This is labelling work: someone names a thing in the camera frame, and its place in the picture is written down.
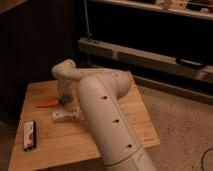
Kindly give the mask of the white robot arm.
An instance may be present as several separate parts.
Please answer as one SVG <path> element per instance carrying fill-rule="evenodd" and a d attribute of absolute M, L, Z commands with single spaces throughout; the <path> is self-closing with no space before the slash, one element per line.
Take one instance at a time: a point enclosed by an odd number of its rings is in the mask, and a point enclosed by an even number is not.
<path fill-rule="evenodd" d="M 71 59 L 52 68 L 61 97 L 78 81 L 77 97 L 107 171 L 157 171 L 119 99 L 130 90 L 130 73 L 110 68 L 77 68 Z"/>

